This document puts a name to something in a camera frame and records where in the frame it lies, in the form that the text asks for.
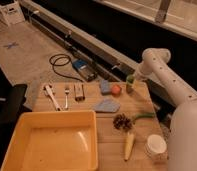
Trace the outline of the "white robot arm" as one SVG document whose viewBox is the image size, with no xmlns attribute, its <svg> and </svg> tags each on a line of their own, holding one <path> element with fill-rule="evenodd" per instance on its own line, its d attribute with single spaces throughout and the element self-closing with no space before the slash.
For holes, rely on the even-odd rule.
<svg viewBox="0 0 197 171">
<path fill-rule="evenodd" d="M 197 171 L 197 91 L 168 67 L 170 58 L 168 49 L 145 49 L 134 77 L 145 80 L 154 73 L 176 106 L 170 125 L 167 171 Z"/>
</svg>

